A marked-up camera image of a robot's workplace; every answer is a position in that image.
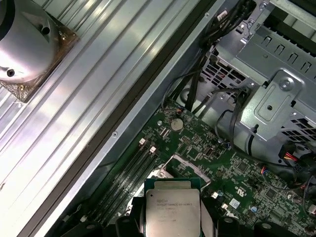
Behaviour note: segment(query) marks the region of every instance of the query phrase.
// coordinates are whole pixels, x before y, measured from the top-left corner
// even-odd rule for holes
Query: ventilation slot
[[[297,129],[282,131],[293,142],[307,142],[316,140],[316,128],[308,124],[305,118],[291,120],[293,124],[297,126]]]
[[[302,71],[303,73],[307,73],[311,66],[312,66],[312,65],[311,65],[310,62],[305,62],[305,63],[303,64],[303,66],[301,67],[301,71]]]
[[[218,60],[209,60],[201,76],[219,89],[237,87],[246,79],[241,73]],[[235,93],[226,94],[231,98],[235,98],[236,96]]]

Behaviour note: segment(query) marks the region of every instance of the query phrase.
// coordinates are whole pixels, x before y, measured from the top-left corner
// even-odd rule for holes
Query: wire
[[[252,142],[253,142],[253,139],[255,138],[255,136],[253,134],[250,135],[249,137],[249,140],[248,140],[248,154],[250,156],[252,156]]]
[[[235,108],[233,111],[233,115],[231,117],[231,122],[229,125],[229,138],[230,138],[230,145],[233,149],[236,149],[235,144],[234,144],[236,122],[238,119],[238,115],[240,114],[242,106],[245,103],[246,99],[247,99],[246,93],[241,91],[241,93],[236,98]]]
[[[197,68],[202,68],[203,65],[206,63],[206,60],[207,60],[206,56],[201,57],[198,65],[197,65]],[[190,92],[188,94],[188,99],[187,99],[186,105],[185,105],[185,108],[188,111],[192,111],[194,101],[196,100],[197,91],[198,91],[198,81],[199,81],[199,75],[194,75],[192,78]]]
[[[308,213],[306,212],[306,209],[305,209],[306,196],[307,196],[308,188],[310,187],[310,184],[311,184],[312,179],[313,179],[313,176],[311,175],[311,176],[309,177],[307,183],[306,183],[306,186],[305,186],[305,189],[304,189],[304,194],[303,194],[302,209],[303,209],[303,212],[304,212],[304,214],[305,214],[306,216],[311,217],[311,218],[313,218],[313,219],[316,219],[315,216],[312,216],[312,215],[308,214]]]
[[[216,123],[215,123],[215,126],[214,126],[215,134],[216,134],[218,140],[219,140],[219,141],[222,141],[222,142],[224,142],[224,139],[222,139],[222,138],[220,137],[219,133],[218,133],[218,124],[219,124],[219,122],[223,119],[223,117],[225,116],[225,114],[226,114],[227,112],[232,113],[233,111],[231,111],[231,110],[225,110],[224,112],[222,112],[222,114],[219,116],[219,118],[217,119],[217,121],[216,121]]]
[[[188,72],[188,73],[186,73],[186,74],[184,74],[184,75],[181,75],[181,76],[179,76],[179,77],[176,77],[176,78],[172,79],[171,83],[170,83],[170,84],[168,85],[168,87],[167,87],[167,90],[166,90],[165,94],[163,95],[163,98],[162,98],[162,101],[161,101],[161,108],[162,108],[163,110],[165,110],[164,103],[165,103],[166,97],[167,97],[167,95],[169,94],[169,92],[170,92],[172,86],[177,82],[177,80],[179,80],[179,79],[181,79],[181,78],[184,78],[184,77],[188,77],[188,76],[194,75],[194,74],[196,74],[196,73],[200,73],[200,72],[201,72],[201,70],[197,70],[197,71],[193,71],[193,72]]]
[[[202,68],[198,67],[198,65],[199,65],[199,62],[201,61],[201,59],[205,57],[205,53],[206,53],[206,51],[201,50],[200,56],[198,57],[198,59],[194,63],[194,65],[192,66],[192,69],[190,70],[190,72],[194,72],[196,70],[202,70]],[[174,100],[176,100],[178,98],[178,96],[180,95],[181,91],[183,90],[183,88],[186,86],[186,84],[188,84],[190,79],[191,79],[191,75],[188,75],[185,78],[183,78],[183,80],[178,84],[178,86],[171,93],[170,97],[173,98]]]
[[[289,152],[285,153],[284,158],[291,159],[293,161],[297,161],[298,160],[294,155],[291,155]]]
[[[241,91],[241,89],[237,89],[237,88],[225,88],[225,89],[216,89],[214,91],[211,91],[210,93],[212,93],[213,95],[219,93],[219,92],[230,92],[230,93],[234,93],[234,92],[239,92]],[[196,114],[211,98],[210,95],[207,95],[202,102],[199,104],[199,106],[197,106],[194,110],[193,110],[193,114]]]
[[[274,189],[280,190],[280,191],[293,191],[293,190],[300,189],[300,188],[304,187],[304,186],[308,183],[308,181],[309,181],[309,179],[308,179],[308,180],[307,180],[306,182],[304,182],[303,184],[300,184],[299,186],[294,187],[294,188],[288,188],[288,189],[278,188],[278,187],[272,185],[272,184],[269,182],[269,180],[266,178],[265,173],[266,173],[267,171],[268,171],[268,170],[266,170],[265,167],[263,167],[262,170],[261,170],[261,175],[262,175],[263,180],[264,180],[265,183],[266,183],[268,186],[270,186],[271,188],[274,188]]]

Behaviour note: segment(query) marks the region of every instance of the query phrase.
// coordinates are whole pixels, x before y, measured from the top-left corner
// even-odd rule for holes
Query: metal side panel
[[[19,234],[198,0],[37,0],[81,40],[27,104],[0,88],[0,236]]]

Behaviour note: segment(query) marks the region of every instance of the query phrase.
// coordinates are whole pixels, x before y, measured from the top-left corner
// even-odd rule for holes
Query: motherboard
[[[261,166],[239,157],[219,142],[211,127],[171,101],[158,109],[91,197],[89,218],[106,226],[126,215],[134,196],[143,196],[144,179],[199,177],[202,197],[216,200],[220,214],[253,228],[258,221],[277,223],[298,236],[314,226],[302,210],[298,192],[267,185]],[[268,173],[279,188],[286,184]]]

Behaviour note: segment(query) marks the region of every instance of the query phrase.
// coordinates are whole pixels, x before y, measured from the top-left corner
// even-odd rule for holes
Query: electronic component
[[[140,149],[139,141],[143,138],[146,140],[143,147],[146,147],[148,152],[152,146],[157,149],[152,154],[156,157],[152,163],[153,168],[147,171],[146,177],[153,170],[156,170],[158,176],[157,167],[175,178],[200,177],[202,186],[205,186],[201,195],[212,196],[217,202],[217,208],[223,209],[226,216],[238,218],[249,228],[253,228],[260,220],[281,224],[295,222],[296,225],[287,225],[286,228],[299,236],[304,235],[303,229],[311,220],[305,216],[301,207],[288,199],[288,193],[266,185],[262,180],[261,168],[258,165],[239,157],[233,150],[218,143],[210,127],[193,114],[183,110],[181,119],[187,125],[183,127],[181,133],[169,129],[170,135],[162,137],[161,133],[165,128],[163,125],[159,126],[157,122],[162,121],[162,124],[168,124],[174,119],[178,107],[177,103],[172,102],[167,105],[167,110],[159,109],[131,143],[127,152],[122,155],[119,163],[131,159],[132,151]],[[209,148],[213,149],[211,156],[205,153]],[[135,173],[137,181],[143,172],[144,170],[139,170]],[[125,179],[128,183],[132,182],[128,176]],[[274,185],[281,187],[284,184],[279,179],[275,179]],[[123,200],[125,197],[126,199],[122,201],[122,208],[117,209],[115,213],[118,213],[118,210],[120,214],[126,211],[128,213],[129,208],[126,209],[126,207],[133,194],[137,192],[140,196],[142,195],[142,191],[137,191],[139,187],[141,187],[141,182],[137,188],[129,191],[129,195],[125,192],[116,193],[116,198]]]
[[[175,132],[180,131],[183,128],[183,121],[180,118],[173,119],[170,123],[170,128]]]
[[[310,214],[316,215],[316,205],[314,204],[310,205],[310,207],[308,208],[308,212]]]
[[[247,169],[247,164],[244,163],[244,162],[241,162],[241,163],[238,165],[238,169],[239,169],[241,172],[244,172],[244,171]]]
[[[266,193],[266,196],[267,196],[268,198],[270,198],[270,199],[273,199],[276,194],[277,194],[276,191],[274,191],[274,190],[272,190],[272,189],[269,189],[269,190],[267,191],[267,193]]]
[[[199,190],[190,181],[155,181],[155,188],[146,191],[146,236],[192,237],[200,232]]]

